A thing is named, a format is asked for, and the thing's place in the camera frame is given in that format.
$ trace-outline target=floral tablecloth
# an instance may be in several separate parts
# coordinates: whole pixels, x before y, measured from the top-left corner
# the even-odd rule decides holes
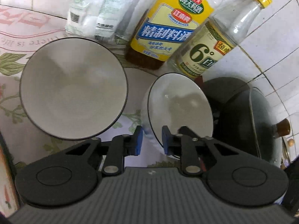
[[[0,6],[0,132],[9,150],[9,156],[6,157],[11,158],[17,168],[78,143],[56,139],[35,127],[23,110],[19,94],[21,73],[28,59],[44,44],[68,37],[65,23],[65,19],[54,16]],[[144,71],[126,62],[123,40],[105,46],[120,60],[129,82],[128,102],[123,114],[99,136],[102,141],[110,141],[116,135],[132,134],[136,126],[141,124],[142,98],[156,77],[167,72],[167,68],[162,67],[155,72]],[[125,166],[173,164],[176,162],[160,153],[146,138],[140,156],[125,158]],[[5,160],[0,161],[0,174],[0,211],[9,216],[17,210],[18,203]]]

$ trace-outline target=yellow label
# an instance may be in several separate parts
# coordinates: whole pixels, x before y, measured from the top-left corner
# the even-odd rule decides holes
[[[234,47],[210,21],[207,21],[188,44],[182,48],[176,63],[182,72],[195,78]]]
[[[206,0],[157,0],[132,39],[131,47],[166,61],[212,12]]]

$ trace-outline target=green oval logo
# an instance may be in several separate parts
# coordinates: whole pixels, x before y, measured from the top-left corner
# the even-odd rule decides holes
[[[180,6],[192,14],[201,14],[204,11],[202,0],[178,0]]]

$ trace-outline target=bowl rim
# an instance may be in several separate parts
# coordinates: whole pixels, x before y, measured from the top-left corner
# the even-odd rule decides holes
[[[153,84],[152,84],[151,87],[150,87],[150,90],[149,90],[149,93],[148,93],[148,96],[147,96],[147,115],[148,115],[149,124],[150,124],[150,127],[151,127],[151,129],[152,129],[152,132],[154,133],[154,136],[155,136],[156,140],[158,141],[158,143],[160,144],[160,146],[161,146],[162,148],[163,148],[163,144],[159,141],[158,137],[156,136],[156,133],[155,133],[154,128],[153,128],[153,126],[152,126],[152,122],[151,122],[151,120],[150,120],[149,101],[150,101],[150,94],[151,94],[151,91],[152,91],[153,86],[154,86],[155,83],[159,80],[159,78],[161,78],[161,77],[163,77],[163,76],[165,76],[165,75],[167,75],[167,74],[178,74],[178,75],[180,75],[180,76],[183,76],[183,77],[185,77],[185,78],[188,78],[187,76],[185,76],[185,75],[183,75],[183,74],[180,74],[180,73],[177,73],[177,72],[168,72],[168,73],[165,73],[165,74],[159,76],[159,77],[153,82]],[[188,78],[188,79],[198,87],[198,89],[203,93],[203,95],[204,95],[205,98],[207,99],[207,96],[204,94],[204,92],[201,90],[201,88],[200,88],[200,87],[199,87],[193,80],[191,80],[190,78]],[[210,110],[211,110],[211,115],[212,115],[212,120],[213,120],[212,109],[211,109],[211,106],[210,106],[210,103],[209,103],[208,100],[207,100],[207,103],[208,103],[209,108],[210,108]],[[173,156],[174,158],[176,158],[176,159],[180,159],[179,156],[176,156],[176,155],[172,155],[172,156]]]
[[[46,45],[48,45],[48,44],[50,44],[50,43],[53,43],[53,42],[55,42],[55,41],[58,41],[58,40],[64,40],[64,39],[83,39],[83,40],[88,40],[88,41],[94,42],[94,43],[98,44],[99,46],[104,47],[104,48],[107,49],[107,50],[108,50],[108,51],[109,51],[109,52],[116,58],[116,60],[119,62],[119,64],[121,65],[121,68],[122,68],[122,70],[123,70],[123,72],[124,72],[125,78],[126,78],[126,87],[127,87],[126,98],[125,98],[125,101],[124,101],[124,105],[123,105],[121,111],[119,112],[118,116],[117,116],[117,117],[115,118],[115,120],[114,120],[109,126],[107,126],[105,129],[103,129],[103,130],[100,131],[99,133],[96,133],[96,134],[91,135],[91,136],[82,137],[82,138],[63,138],[63,137],[59,137],[59,136],[56,136],[56,135],[53,135],[53,134],[49,133],[47,130],[42,129],[42,128],[41,128],[41,127],[40,127],[40,126],[39,126],[39,125],[38,125],[38,124],[37,124],[31,117],[30,117],[30,115],[28,114],[28,112],[27,112],[27,110],[26,110],[26,108],[25,108],[25,105],[24,105],[24,103],[23,103],[23,100],[22,100],[22,92],[21,92],[22,77],[23,77],[23,75],[24,75],[24,72],[25,72],[25,70],[26,70],[26,67],[27,67],[28,63],[30,62],[30,60],[32,59],[32,57],[34,56],[34,54],[37,53],[40,49],[42,49],[44,46],[46,46]],[[92,137],[95,137],[95,136],[97,136],[97,135],[102,134],[103,132],[105,132],[106,130],[108,130],[111,126],[113,126],[114,123],[115,123],[115,122],[119,119],[119,117],[122,115],[122,113],[123,113],[123,111],[124,111],[124,109],[125,109],[125,106],[126,106],[126,104],[127,104],[127,100],[128,100],[128,91],[129,91],[129,85],[128,85],[127,74],[126,74],[126,72],[125,72],[125,70],[124,70],[124,67],[122,66],[121,62],[119,61],[119,59],[118,59],[118,58],[117,58],[117,57],[116,57],[116,56],[115,56],[115,55],[114,55],[114,54],[113,54],[107,47],[103,46],[103,45],[100,44],[98,41],[94,41],[94,40],[92,40],[92,39],[82,38],[82,37],[64,37],[64,38],[59,38],[59,39],[50,41],[49,43],[44,44],[43,46],[41,46],[40,48],[38,48],[38,49],[32,54],[32,56],[29,58],[29,60],[27,61],[27,63],[25,64],[25,67],[24,67],[24,69],[23,69],[23,71],[22,71],[22,74],[21,74],[20,84],[19,84],[19,93],[20,93],[21,104],[22,104],[22,106],[23,106],[24,112],[26,113],[28,119],[33,123],[33,125],[36,126],[38,129],[40,129],[41,131],[43,131],[44,133],[46,133],[46,134],[49,135],[49,136],[52,136],[52,137],[55,137],[55,138],[57,138],[57,139],[61,139],[61,140],[68,140],[68,141],[80,141],[80,140],[90,139],[90,138],[92,138]]]

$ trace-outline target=clear bottle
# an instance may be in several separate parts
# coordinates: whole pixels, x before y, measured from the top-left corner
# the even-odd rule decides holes
[[[272,0],[228,4],[204,22],[195,35],[169,58],[177,72],[196,78],[241,43],[262,9]]]
[[[126,60],[158,69],[222,0],[157,0],[137,25]]]

